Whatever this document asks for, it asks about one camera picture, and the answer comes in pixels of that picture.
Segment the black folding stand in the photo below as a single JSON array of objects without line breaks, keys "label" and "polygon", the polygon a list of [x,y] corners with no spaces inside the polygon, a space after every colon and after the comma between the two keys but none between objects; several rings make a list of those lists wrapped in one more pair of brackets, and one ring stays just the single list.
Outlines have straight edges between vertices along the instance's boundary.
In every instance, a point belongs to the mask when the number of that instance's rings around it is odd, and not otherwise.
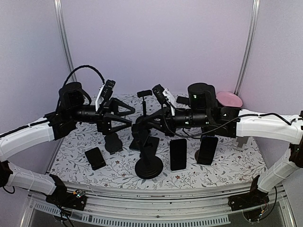
[{"label": "black folding stand", "polygon": [[105,149],[111,155],[123,150],[123,143],[116,133],[105,136]]},{"label": "black folding stand", "polygon": [[199,161],[199,150],[195,153],[195,160],[197,163],[200,163]]}]

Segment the tall black phone stand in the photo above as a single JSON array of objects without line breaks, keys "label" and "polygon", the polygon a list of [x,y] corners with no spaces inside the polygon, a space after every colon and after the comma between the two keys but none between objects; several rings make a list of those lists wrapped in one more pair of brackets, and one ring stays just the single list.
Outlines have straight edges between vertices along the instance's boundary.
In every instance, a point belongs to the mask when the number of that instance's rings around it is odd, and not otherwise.
[{"label": "tall black phone stand", "polygon": [[151,95],[152,95],[151,90],[143,90],[143,91],[137,92],[137,97],[142,98],[143,117],[146,117],[146,115],[147,115],[145,97],[151,96]]},{"label": "tall black phone stand", "polygon": [[[132,125],[132,136],[133,139],[142,139],[146,141],[150,135],[151,130],[142,130],[139,129],[139,125]],[[155,156],[147,156],[145,152],[142,151],[142,158],[135,164],[135,173],[141,179],[153,179],[157,177],[163,170],[163,162],[162,160]]]}]

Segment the blue-edged phone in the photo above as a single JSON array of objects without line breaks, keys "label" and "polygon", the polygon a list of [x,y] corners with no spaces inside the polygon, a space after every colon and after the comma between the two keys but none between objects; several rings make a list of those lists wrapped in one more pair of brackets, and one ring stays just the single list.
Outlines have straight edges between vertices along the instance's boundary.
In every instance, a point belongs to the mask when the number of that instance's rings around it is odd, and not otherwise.
[{"label": "blue-edged phone", "polygon": [[199,161],[202,165],[210,166],[213,162],[218,138],[214,136],[203,136],[199,148]]}]

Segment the white folding stand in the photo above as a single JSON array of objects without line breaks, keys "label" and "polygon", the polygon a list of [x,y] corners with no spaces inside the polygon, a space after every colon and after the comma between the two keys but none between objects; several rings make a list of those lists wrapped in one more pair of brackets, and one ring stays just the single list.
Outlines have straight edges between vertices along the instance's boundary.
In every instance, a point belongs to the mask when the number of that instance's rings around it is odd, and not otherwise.
[{"label": "white folding stand", "polygon": [[235,147],[243,148],[243,146],[247,144],[248,139],[248,137],[237,137],[234,142]]}]

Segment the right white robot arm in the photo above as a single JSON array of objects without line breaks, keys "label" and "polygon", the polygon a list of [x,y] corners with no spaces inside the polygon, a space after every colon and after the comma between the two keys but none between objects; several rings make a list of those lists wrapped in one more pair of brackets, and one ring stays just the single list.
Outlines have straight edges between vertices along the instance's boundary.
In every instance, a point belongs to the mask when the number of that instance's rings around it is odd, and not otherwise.
[{"label": "right white robot arm", "polygon": [[188,86],[187,108],[177,108],[178,101],[167,89],[156,85],[152,90],[138,92],[138,97],[155,95],[161,105],[159,111],[138,118],[132,127],[141,157],[135,172],[142,179],[157,177],[163,170],[162,161],[148,152],[145,143],[148,131],[157,129],[167,136],[175,136],[179,128],[201,128],[201,144],[197,162],[209,165],[213,160],[218,136],[257,137],[289,143],[284,155],[265,173],[256,176],[245,195],[248,206],[255,206],[277,184],[303,166],[303,116],[257,113],[232,106],[219,106],[215,88],[206,83]]}]

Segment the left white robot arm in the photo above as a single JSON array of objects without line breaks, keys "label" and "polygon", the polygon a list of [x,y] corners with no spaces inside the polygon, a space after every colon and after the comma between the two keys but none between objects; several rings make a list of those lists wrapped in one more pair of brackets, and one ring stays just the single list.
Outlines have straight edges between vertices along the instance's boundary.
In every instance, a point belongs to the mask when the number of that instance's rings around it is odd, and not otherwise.
[{"label": "left white robot arm", "polygon": [[15,156],[25,157],[31,148],[60,140],[77,128],[78,123],[95,124],[97,131],[111,135],[132,125],[125,116],[135,109],[112,97],[115,82],[107,80],[100,88],[95,102],[84,91],[82,84],[71,82],[59,90],[59,103],[54,112],[38,120],[0,135],[0,185],[50,195],[60,205],[70,202],[65,184],[55,175],[46,175],[15,164]]}]

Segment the black phone small left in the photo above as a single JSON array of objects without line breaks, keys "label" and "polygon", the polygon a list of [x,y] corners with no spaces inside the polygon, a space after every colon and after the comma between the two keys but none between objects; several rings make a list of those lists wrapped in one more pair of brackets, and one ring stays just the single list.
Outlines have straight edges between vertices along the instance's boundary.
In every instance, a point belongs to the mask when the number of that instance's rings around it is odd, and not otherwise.
[{"label": "black phone small left", "polygon": [[92,148],[85,152],[85,156],[91,165],[93,171],[101,169],[106,166],[106,162],[98,147]]}]

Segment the floral patterned table mat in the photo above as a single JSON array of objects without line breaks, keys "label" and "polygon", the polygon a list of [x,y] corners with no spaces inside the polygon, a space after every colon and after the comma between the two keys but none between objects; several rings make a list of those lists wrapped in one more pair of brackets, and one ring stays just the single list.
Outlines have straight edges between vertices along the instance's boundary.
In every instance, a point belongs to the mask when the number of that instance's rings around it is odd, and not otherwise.
[{"label": "floral patterned table mat", "polygon": [[[130,150],[133,137],[131,129],[118,132],[123,150],[111,155],[105,149],[105,138],[94,124],[82,123],[64,138],[53,161],[50,173],[67,183],[139,190],[194,189],[249,183],[266,170],[265,161],[254,139],[249,139],[241,149],[236,149],[233,138],[219,137],[214,160],[210,166],[197,164],[194,154],[200,143],[187,140],[187,167],[171,171],[169,158],[170,137],[152,130],[151,135],[160,139],[156,156],[164,165],[161,174],[144,180],[135,174],[138,151]],[[93,171],[85,152],[98,147],[106,166]]]}]

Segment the pink plate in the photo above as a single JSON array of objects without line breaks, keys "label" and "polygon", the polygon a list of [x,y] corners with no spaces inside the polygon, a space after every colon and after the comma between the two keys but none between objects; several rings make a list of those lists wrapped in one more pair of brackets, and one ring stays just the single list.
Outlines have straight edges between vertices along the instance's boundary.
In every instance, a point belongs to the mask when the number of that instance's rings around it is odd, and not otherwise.
[{"label": "pink plate", "polygon": [[228,107],[242,107],[242,100],[231,92],[219,92],[216,94],[218,102],[223,106]]}]

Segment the aluminium front rail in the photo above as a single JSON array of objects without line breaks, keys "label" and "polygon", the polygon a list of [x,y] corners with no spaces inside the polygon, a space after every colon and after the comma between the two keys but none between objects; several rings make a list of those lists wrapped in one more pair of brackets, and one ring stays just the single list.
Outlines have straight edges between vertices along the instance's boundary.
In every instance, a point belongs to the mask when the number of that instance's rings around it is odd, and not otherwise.
[{"label": "aluminium front rail", "polygon": [[38,193],[30,193],[23,227],[295,227],[282,185],[269,193],[265,218],[252,222],[255,206],[233,211],[230,196],[246,193],[249,183],[197,189],[136,190],[85,186],[83,211],[60,210]]}]

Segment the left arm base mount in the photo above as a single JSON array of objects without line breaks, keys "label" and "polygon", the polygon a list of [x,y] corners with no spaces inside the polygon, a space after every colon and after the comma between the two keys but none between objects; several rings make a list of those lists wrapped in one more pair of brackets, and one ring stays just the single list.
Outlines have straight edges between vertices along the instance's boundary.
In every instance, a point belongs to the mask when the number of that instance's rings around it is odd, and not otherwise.
[{"label": "left arm base mount", "polygon": [[52,174],[49,176],[54,180],[55,190],[51,195],[46,195],[45,201],[59,207],[84,211],[87,202],[86,191],[77,189],[67,192],[67,187],[59,177]]}]

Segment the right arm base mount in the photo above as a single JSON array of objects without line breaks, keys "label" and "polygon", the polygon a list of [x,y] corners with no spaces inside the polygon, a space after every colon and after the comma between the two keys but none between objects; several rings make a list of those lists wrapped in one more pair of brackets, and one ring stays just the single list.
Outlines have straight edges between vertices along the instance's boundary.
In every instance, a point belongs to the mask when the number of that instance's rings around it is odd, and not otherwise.
[{"label": "right arm base mount", "polygon": [[265,212],[269,202],[269,197],[268,192],[262,192],[258,189],[259,177],[260,175],[257,175],[253,179],[249,192],[228,197],[228,205],[232,211],[265,205],[264,208],[259,208],[257,211],[245,212],[244,217],[250,222],[261,221],[266,217]]}]

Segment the left aluminium frame post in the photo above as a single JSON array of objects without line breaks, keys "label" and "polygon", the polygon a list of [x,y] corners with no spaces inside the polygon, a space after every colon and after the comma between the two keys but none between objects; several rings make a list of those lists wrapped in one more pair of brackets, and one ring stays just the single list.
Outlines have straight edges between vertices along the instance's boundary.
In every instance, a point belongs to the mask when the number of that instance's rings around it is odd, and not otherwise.
[{"label": "left aluminium frame post", "polygon": [[68,72],[72,72],[74,69],[74,64],[72,60],[71,50],[69,46],[67,30],[65,26],[64,16],[63,16],[63,8],[62,8],[62,1],[61,0],[54,0],[54,11],[55,11],[55,18],[57,21],[57,26],[59,30],[59,36],[62,44],[63,56],[65,59],[65,63],[68,69]]}]

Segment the aluminium frame post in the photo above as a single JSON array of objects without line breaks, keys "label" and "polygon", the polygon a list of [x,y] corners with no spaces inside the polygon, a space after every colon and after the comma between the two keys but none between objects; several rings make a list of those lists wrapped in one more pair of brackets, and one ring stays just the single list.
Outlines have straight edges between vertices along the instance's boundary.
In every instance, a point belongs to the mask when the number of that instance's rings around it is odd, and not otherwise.
[{"label": "aluminium frame post", "polygon": [[65,63],[68,69],[68,72],[72,72],[74,69],[74,64],[72,60],[71,50],[69,46],[67,30],[65,26],[64,16],[63,16],[63,8],[62,8],[62,1],[61,0],[54,0],[54,11],[55,11],[55,18],[57,21],[57,26],[59,30],[59,36],[62,44],[63,56],[65,59]]},{"label": "aluminium frame post", "polygon": [[246,45],[245,45],[245,49],[244,49],[244,55],[242,58],[239,75],[238,75],[236,86],[234,89],[234,94],[237,96],[240,95],[241,88],[242,88],[245,74],[246,74],[246,70],[247,70],[247,66],[249,63],[250,53],[251,53],[251,49],[253,46],[255,32],[257,29],[259,9],[260,9],[260,0],[253,0],[247,41],[246,41]]}]

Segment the right aluminium frame post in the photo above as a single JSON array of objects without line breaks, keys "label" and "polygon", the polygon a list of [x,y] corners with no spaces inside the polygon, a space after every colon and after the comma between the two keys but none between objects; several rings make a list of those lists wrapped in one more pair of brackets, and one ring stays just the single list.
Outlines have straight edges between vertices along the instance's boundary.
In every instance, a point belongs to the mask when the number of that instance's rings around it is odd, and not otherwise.
[{"label": "right aluminium frame post", "polygon": [[255,32],[257,29],[259,9],[260,9],[260,0],[253,0],[247,41],[246,41],[246,45],[245,45],[245,49],[244,49],[244,55],[242,58],[239,75],[238,75],[236,86],[234,89],[234,94],[237,96],[240,95],[241,88],[242,88],[245,74],[246,74],[246,70],[247,70],[247,66],[249,63],[250,53],[251,53],[251,49],[253,46]]}]

